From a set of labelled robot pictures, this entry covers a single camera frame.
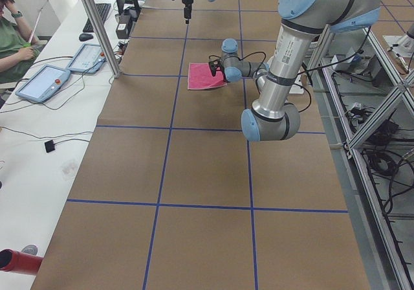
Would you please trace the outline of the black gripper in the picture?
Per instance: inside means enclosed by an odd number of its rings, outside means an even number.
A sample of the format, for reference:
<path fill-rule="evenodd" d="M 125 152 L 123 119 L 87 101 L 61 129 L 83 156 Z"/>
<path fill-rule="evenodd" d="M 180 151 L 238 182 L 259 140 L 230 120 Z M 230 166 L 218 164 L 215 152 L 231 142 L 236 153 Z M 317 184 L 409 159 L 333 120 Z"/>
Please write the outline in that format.
<path fill-rule="evenodd" d="M 211 60 L 208 62 L 208 66 L 212 76 L 216 76 L 217 73 L 223 73 L 224 67 L 221 60 Z"/>
<path fill-rule="evenodd" d="M 182 4 L 184 5 L 185 24 L 190 24 L 189 19 L 191 19 L 193 0 L 181 0 L 181 1 L 182 1 Z"/>

